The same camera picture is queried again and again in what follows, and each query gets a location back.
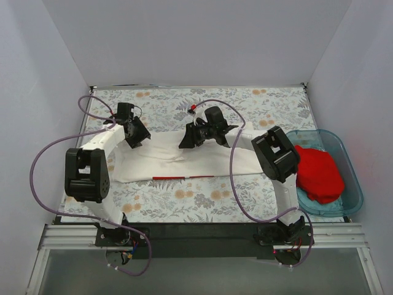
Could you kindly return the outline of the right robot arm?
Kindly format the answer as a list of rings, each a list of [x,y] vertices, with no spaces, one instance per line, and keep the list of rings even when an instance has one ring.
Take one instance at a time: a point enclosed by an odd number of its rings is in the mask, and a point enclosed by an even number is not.
[[[266,224],[275,221],[278,238],[285,244],[292,244],[300,237],[305,226],[297,197],[296,180],[300,155],[281,127],[274,126],[267,131],[247,130],[242,125],[230,125],[219,107],[204,111],[205,119],[197,113],[193,105],[187,112],[193,122],[186,125],[185,135],[179,144],[181,149],[193,149],[206,140],[215,140],[220,146],[230,148],[229,174],[232,191],[242,213],[251,221]],[[271,181],[277,204],[277,216],[267,220],[253,218],[242,206],[236,193],[233,179],[235,149],[244,149],[256,154],[262,172]]]

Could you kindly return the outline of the white t-shirt red print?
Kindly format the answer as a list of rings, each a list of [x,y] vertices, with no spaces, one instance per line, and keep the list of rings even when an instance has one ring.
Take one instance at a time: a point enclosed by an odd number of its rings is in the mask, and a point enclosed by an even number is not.
[[[151,139],[132,149],[123,141],[114,149],[112,179],[136,181],[228,176],[231,149],[207,140],[200,147],[179,149],[185,133],[152,132]]]

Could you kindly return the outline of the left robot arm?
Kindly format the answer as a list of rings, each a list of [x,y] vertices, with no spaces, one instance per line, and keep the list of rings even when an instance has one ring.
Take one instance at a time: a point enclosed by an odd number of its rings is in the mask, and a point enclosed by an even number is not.
[[[68,149],[65,155],[66,195],[84,203],[98,218],[99,225],[110,229],[109,238],[118,246],[130,241],[131,232],[123,226],[124,214],[109,196],[107,156],[120,143],[135,149],[151,138],[140,118],[134,115],[134,108],[131,103],[118,103],[117,112],[105,121],[96,136],[80,148]]]

